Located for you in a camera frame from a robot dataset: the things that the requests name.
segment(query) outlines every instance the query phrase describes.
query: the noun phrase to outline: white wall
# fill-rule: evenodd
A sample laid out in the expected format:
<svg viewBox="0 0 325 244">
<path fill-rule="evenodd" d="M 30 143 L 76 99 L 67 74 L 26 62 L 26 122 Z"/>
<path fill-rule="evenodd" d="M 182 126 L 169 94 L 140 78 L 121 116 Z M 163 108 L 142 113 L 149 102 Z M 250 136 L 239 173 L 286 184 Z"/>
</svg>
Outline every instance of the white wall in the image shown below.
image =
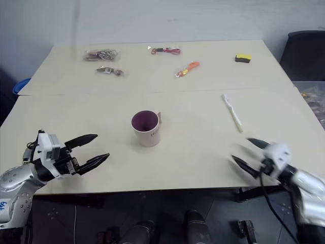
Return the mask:
<svg viewBox="0 0 325 244">
<path fill-rule="evenodd" d="M 0 67 L 19 81 L 71 44 L 78 1 L 0 0 Z M 309 29 L 325 30 L 325 0 L 80 0 L 77 42 L 263 39 L 279 59 Z"/>
</svg>

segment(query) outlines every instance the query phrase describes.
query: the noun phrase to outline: yellow and black eraser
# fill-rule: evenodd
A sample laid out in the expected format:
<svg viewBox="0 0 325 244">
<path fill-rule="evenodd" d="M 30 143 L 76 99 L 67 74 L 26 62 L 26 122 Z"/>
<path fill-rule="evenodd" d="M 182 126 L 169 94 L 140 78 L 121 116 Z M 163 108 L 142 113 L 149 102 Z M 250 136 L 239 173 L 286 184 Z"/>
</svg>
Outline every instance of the yellow and black eraser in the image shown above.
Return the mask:
<svg viewBox="0 0 325 244">
<path fill-rule="evenodd" d="M 250 54 L 241 54 L 238 53 L 235 57 L 236 62 L 241 62 L 241 63 L 249 63 L 252 59 L 252 55 Z"/>
</svg>

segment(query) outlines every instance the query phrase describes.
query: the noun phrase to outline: black chair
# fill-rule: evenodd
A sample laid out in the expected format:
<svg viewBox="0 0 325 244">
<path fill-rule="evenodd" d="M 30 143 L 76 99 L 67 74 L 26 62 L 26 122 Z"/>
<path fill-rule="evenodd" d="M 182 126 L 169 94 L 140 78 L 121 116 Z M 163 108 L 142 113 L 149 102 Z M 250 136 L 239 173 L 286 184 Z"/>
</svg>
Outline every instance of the black chair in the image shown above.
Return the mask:
<svg viewBox="0 0 325 244">
<path fill-rule="evenodd" d="M 280 65 L 291 81 L 325 81 L 325 31 L 289 33 Z"/>
</svg>

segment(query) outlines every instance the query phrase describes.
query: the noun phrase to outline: table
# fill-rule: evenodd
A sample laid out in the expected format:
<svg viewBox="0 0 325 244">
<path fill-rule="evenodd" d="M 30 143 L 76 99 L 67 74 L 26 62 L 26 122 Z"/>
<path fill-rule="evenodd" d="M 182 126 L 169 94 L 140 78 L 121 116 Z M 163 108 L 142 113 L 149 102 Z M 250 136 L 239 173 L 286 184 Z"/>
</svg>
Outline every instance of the table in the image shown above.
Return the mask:
<svg viewBox="0 0 325 244">
<path fill-rule="evenodd" d="M 148 46 L 173 47 L 181 55 L 157 53 Z M 117 61 L 84 61 L 85 50 L 114 48 Z M 243 88 L 291 88 L 293 84 L 262 40 L 54 46 L 20 95 L 124 94 Z M 237 53 L 252 55 L 249 64 L 234 62 Z M 176 78 L 192 61 L 200 66 Z M 97 73 L 99 66 L 121 69 L 124 77 Z"/>
<path fill-rule="evenodd" d="M 227 93 L 244 126 L 240 134 L 220 96 Z M 131 117 L 161 111 L 161 142 L 136 142 Z M 258 167 L 262 152 L 245 138 L 285 142 L 292 164 L 325 178 L 325 132 L 295 87 L 71 96 L 20 96 L 0 128 L 0 173 L 19 166 L 37 130 L 64 143 L 97 133 L 73 154 L 82 164 L 109 152 L 99 168 L 83 176 L 53 180 L 38 194 L 258 186 L 231 154 Z"/>
</svg>

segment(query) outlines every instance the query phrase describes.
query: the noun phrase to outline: pink mug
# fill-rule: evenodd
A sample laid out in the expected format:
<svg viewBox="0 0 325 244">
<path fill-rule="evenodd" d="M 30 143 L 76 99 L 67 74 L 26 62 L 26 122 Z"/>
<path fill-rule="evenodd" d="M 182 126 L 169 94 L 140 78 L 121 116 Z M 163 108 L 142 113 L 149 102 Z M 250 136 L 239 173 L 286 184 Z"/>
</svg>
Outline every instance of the pink mug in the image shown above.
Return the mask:
<svg viewBox="0 0 325 244">
<path fill-rule="evenodd" d="M 160 112 L 140 111 L 132 118 L 132 128 L 142 146 L 155 146 L 160 141 Z"/>
</svg>

